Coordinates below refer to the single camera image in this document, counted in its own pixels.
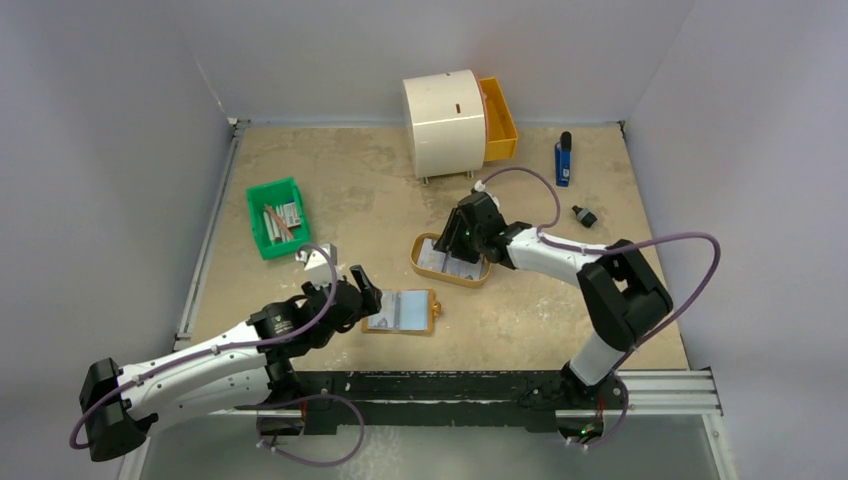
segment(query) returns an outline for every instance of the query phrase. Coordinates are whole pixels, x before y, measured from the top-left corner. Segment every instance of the black object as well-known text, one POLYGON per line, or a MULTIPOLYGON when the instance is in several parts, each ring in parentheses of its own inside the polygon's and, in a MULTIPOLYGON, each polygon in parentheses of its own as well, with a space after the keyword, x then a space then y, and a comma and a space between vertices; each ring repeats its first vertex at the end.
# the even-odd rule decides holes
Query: black object
MULTIPOLYGON (((374 287, 361 266, 354 265, 350 271, 359 289, 348 283, 347 277, 342 277, 336 283, 335 301, 315 326, 281 345, 260 349, 269 365, 306 355, 313 348, 323 348, 335 332, 348 332, 361 319, 380 311, 383 293, 374 287)), ((303 295, 266 305, 252 314, 247 324, 253 325, 263 340, 280 337, 306 325, 327 302, 330 287, 316 288, 306 282, 301 290, 303 295)))
MULTIPOLYGON (((117 388, 120 375, 121 369, 111 358, 105 358, 88 367, 88 374, 79 396, 82 411, 85 412, 117 388)), ((147 439, 147 431, 158 417, 154 414, 137 421, 127 414, 128 408, 130 406, 121 401, 120 395, 116 395, 85 422, 91 461, 105 462, 120 457, 140 447, 147 439)))
MULTIPOLYGON (((633 242, 619 240, 614 249, 633 242)), ((671 312, 673 302, 638 250, 601 257, 577 272, 592 326, 610 347, 626 352, 671 312), (616 282, 625 282, 623 290, 616 282)))
POLYGON ((562 132, 559 136, 559 148, 563 152, 571 151, 571 132, 562 132))
POLYGON ((454 207, 451 209, 442 236, 433 244, 433 250, 449 253, 463 262, 477 263, 480 260, 480 252, 474 250, 469 235, 468 225, 462 219, 459 210, 454 207))
POLYGON ((586 228, 590 228, 598 221, 598 217, 596 217, 594 213, 590 212, 588 208, 578 207, 575 205, 571 207, 571 211, 573 211, 574 215, 577 216, 577 221, 586 228))
POLYGON ((506 247, 530 226, 524 222, 507 225, 491 195, 472 190, 451 210, 448 225, 433 248, 472 263, 482 254, 490 262, 514 270, 506 247))
MULTIPOLYGON (((568 418, 564 411, 596 410, 600 398, 605 408, 624 408, 621 396, 613 393, 625 388, 620 381, 610 378, 593 395, 584 395, 571 390, 557 371, 309 371, 298 372, 297 378, 302 395, 341 395, 368 425, 511 426, 575 437, 591 419, 568 418)), ((332 400, 310 401, 305 420, 305 435, 335 434, 339 425, 359 423, 348 407, 332 400)), ((263 426, 262 433, 286 434, 278 427, 263 426)))

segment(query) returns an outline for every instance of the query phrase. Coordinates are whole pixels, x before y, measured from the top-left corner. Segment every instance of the speckled work surface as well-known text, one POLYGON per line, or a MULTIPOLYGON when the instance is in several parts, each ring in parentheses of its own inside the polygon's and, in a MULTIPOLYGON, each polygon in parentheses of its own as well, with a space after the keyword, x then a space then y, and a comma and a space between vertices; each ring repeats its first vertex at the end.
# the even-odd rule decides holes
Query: speckled work surface
MULTIPOLYGON (((562 128, 519 130, 514 160, 477 172, 523 165, 553 181, 553 145, 562 128)), ((564 211, 548 231, 572 240, 611 243, 650 237, 648 222, 618 126, 570 128, 571 186, 558 188, 564 211), (573 219, 572 204, 599 218, 591 229, 573 219)), ((413 240, 441 232, 451 207, 473 180, 413 177, 403 128, 254 127, 245 135, 202 292, 193 341, 211 338, 265 304, 300 293, 306 281, 292 257, 263 261, 253 241, 245 190, 293 176, 303 194, 313 240, 338 246, 344 270, 361 264, 380 288, 434 288, 442 316, 432 336, 365 334, 357 327, 293 360, 301 370, 558 369, 591 332, 580 291, 533 272, 496 266, 480 289, 420 277, 409 265, 413 240)), ((507 222, 544 223, 550 193, 535 178, 507 173, 489 183, 507 222)), ((659 271, 653 250, 645 255, 659 271)), ((686 368, 676 325, 642 347, 625 368, 686 368)))

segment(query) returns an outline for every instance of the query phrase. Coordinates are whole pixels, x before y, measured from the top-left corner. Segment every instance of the metal bracket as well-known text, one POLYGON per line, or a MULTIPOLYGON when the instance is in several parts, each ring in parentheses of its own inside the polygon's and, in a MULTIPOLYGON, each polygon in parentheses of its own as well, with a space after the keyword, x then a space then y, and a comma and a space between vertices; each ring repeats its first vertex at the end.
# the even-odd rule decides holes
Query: metal bracket
POLYGON ((721 480, 738 480, 739 475, 736 472, 733 453, 730 449, 730 441, 724 429, 724 422, 721 416, 704 415, 703 418, 704 429, 707 433, 707 440, 710 443, 710 450, 713 452, 713 460, 715 460, 719 478, 721 480))

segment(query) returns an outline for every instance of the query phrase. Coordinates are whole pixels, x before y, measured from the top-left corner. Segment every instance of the small black connector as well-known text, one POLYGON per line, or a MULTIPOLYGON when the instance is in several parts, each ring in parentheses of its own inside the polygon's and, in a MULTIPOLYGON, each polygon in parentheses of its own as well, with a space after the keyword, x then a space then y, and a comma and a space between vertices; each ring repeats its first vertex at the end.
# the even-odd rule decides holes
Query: small black connector
POLYGON ((592 225, 598 221, 598 217, 596 217, 594 213, 590 212, 588 208, 578 207, 575 205, 571 207, 571 210, 577 216, 577 221, 586 228, 591 228, 592 225))

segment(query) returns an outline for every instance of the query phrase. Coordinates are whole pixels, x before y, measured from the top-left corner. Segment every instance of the white cylindrical container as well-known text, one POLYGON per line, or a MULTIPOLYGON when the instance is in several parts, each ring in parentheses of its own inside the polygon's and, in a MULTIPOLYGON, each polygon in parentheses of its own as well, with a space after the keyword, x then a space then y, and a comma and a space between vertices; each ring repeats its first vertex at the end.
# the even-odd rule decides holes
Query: white cylindrical container
POLYGON ((486 153, 483 93, 471 70, 403 81, 417 178, 479 170, 486 153))

